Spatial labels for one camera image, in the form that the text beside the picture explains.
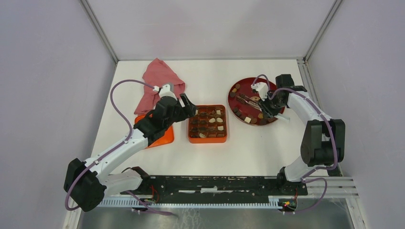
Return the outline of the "orange chocolate box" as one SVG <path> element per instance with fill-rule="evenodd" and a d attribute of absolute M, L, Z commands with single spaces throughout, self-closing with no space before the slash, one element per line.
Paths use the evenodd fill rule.
<path fill-rule="evenodd" d="M 209 123 L 211 118 L 221 118 L 222 123 Z M 223 126 L 224 130 L 218 130 L 219 126 Z M 206 138 L 200 138 L 199 133 L 206 135 Z M 225 143 L 228 137 L 227 116 L 225 106 L 222 104 L 198 105 L 197 112 L 194 117 L 188 119 L 187 137 L 192 144 L 219 144 Z"/>

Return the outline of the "silver white-handled tongs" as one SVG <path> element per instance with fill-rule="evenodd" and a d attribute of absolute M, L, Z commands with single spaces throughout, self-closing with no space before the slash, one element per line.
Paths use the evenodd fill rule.
<path fill-rule="evenodd" d="M 270 118 L 261 110 L 258 100 L 248 97 L 245 94 L 238 93 L 235 96 L 236 105 L 232 108 L 233 113 L 243 122 L 251 125 L 267 125 L 277 120 L 276 117 Z"/>

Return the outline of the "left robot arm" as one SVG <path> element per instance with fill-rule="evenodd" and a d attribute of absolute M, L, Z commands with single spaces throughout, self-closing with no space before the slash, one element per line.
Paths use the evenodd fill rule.
<path fill-rule="evenodd" d="M 197 107 L 185 93 L 180 99 L 163 96 L 155 108 L 137 121 L 125 137 L 114 146 L 84 161 L 75 158 L 67 167 L 64 190 L 65 207 L 72 199 L 84 212 L 97 207 L 108 194 L 134 190 L 138 194 L 149 191 L 150 181 L 136 171 L 119 174 L 111 172 L 137 152 L 162 138 L 173 123 L 193 117 Z"/>

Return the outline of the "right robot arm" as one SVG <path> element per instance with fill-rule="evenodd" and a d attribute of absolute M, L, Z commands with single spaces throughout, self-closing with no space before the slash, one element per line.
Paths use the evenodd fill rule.
<path fill-rule="evenodd" d="M 307 89 L 295 85 L 290 74 L 276 77 L 276 88 L 270 82 L 251 84 L 252 91 L 258 93 L 258 105 L 266 118 L 289 120 L 281 114 L 283 108 L 293 110 L 305 125 L 300 145 L 299 157 L 280 170 L 276 189 L 287 195 L 295 189 L 295 182 L 304 181 L 317 170 L 334 170 L 344 159 L 345 123 L 334 119 L 322 111 L 311 99 Z"/>

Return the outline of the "white block chocolate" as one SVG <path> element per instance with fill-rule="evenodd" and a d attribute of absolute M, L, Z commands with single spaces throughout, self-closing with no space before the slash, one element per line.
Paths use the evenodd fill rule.
<path fill-rule="evenodd" d="M 244 121 L 246 122 L 246 123 L 250 123 L 251 122 L 251 118 L 250 117 L 246 117 L 245 119 L 244 119 Z"/>

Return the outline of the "red round plate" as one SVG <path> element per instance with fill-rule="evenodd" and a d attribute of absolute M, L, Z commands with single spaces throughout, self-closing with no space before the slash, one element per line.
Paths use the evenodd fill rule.
<path fill-rule="evenodd" d="M 277 121 L 277 118 L 269 118 L 261 111 L 258 101 L 258 93 L 254 93 L 251 84 L 254 77 L 241 79 L 234 83 L 228 93 L 228 105 L 235 117 L 248 125 L 264 126 Z"/>

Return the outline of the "orange box lid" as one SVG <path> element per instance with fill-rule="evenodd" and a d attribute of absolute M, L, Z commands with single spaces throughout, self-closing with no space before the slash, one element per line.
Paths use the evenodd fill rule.
<path fill-rule="evenodd" d="M 139 130 L 143 134 L 143 137 L 147 139 L 147 148 L 170 144 L 174 141 L 173 127 L 159 124 L 151 115 L 136 117 L 134 129 Z"/>

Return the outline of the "pink cloth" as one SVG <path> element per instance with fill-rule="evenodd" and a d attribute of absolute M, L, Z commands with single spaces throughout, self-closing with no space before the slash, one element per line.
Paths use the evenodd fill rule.
<path fill-rule="evenodd" d="M 155 58 L 146 68 L 142 79 L 151 86 L 162 87 L 166 83 L 174 85 L 174 94 L 179 98 L 180 94 L 185 92 L 186 83 L 163 61 Z M 144 86 L 144 94 L 136 107 L 135 115 L 145 115 L 152 110 L 159 101 L 158 92 Z"/>

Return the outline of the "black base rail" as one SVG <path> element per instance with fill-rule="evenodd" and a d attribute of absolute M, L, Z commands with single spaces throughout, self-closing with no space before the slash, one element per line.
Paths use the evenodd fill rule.
<path fill-rule="evenodd" d="M 307 186 L 265 176 L 150 176 L 131 193 L 159 204 L 256 204 L 270 196 L 306 196 Z"/>

